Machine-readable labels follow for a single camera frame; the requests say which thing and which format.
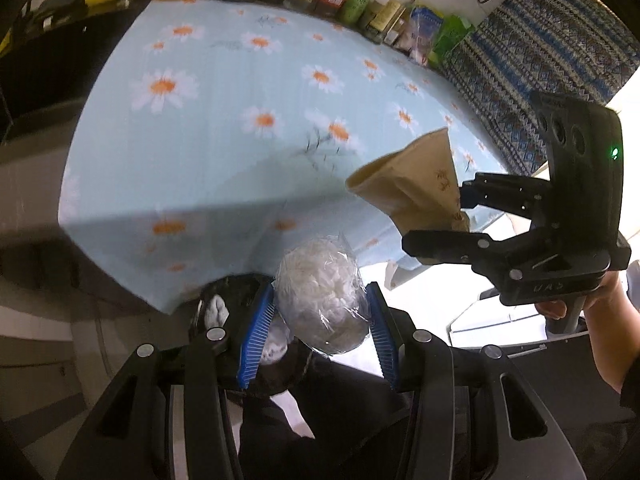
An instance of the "brown paper bag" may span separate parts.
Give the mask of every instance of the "brown paper bag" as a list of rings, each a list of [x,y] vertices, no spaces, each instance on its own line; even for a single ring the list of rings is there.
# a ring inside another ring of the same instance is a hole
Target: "brown paper bag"
[[[353,173],[346,185],[386,213],[401,235],[419,229],[469,231],[469,218],[460,211],[447,128],[370,162]],[[418,259],[425,265],[434,263]]]

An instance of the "bottle with yellow cap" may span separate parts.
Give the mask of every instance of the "bottle with yellow cap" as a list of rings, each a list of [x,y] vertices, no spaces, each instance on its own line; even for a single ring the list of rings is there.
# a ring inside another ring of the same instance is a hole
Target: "bottle with yellow cap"
[[[366,38],[374,43],[382,43],[389,29],[394,26],[398,17],[415,0],[389,0],[382,9],[373,17],[369,25],[363,31]]]

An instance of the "blue gripper pad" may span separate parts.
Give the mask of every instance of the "blue gripper pad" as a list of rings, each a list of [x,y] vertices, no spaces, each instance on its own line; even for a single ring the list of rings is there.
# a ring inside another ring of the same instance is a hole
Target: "blue gripper pad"
[[[256,297],[257,307],[254,311],[244,341],[240,345],[240,365],[238,367],[238,385],[244,390],[249,382],[255,378],[262,356],[264,342],[269,333],[269,325],[275,314],[273,304],[273,285],[271,283],[262,289],[260,297]]]
[[[390,316],[388,306],[376,282],[369,283],[365,288],[365,292],[371,312],[371,337],[376,347],[382,375],[395,388],[398,386],[400,379],[398,346],[386,324],[385,317]]]

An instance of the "human hand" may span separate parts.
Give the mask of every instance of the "human hand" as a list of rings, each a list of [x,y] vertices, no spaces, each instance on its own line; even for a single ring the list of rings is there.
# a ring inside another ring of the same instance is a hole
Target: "human hand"
[[[604,275],[600,286],[593,292],[587,294],[582,309],[586,312],[597,302],[607,301],[618,286],[621,286],[618,272],[616,270],[610,270]],[[558,320],[566,316],[566,304],[563,300],[536,303],[536,310],[543,316],[551,319]]]

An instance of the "patterned fabric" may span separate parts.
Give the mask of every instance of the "patterned fabric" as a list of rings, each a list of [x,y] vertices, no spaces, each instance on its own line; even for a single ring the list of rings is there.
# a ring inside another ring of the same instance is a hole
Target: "patterned fabric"
[[[442,126],[460,182],[503,171],[452,86],[387,47],[286,10],[154,1],[84,107],[58,218],[164,312],[319,235],[342,233],[361,265],[398,260],[391,220],[344,180]],[[476,229],[498,216],[469,213]]]
[[[532,174],[546,151],[533,89],[606,104],[640,65],[640,42],[599,0],[506,0],[442,63],[507,160]]]

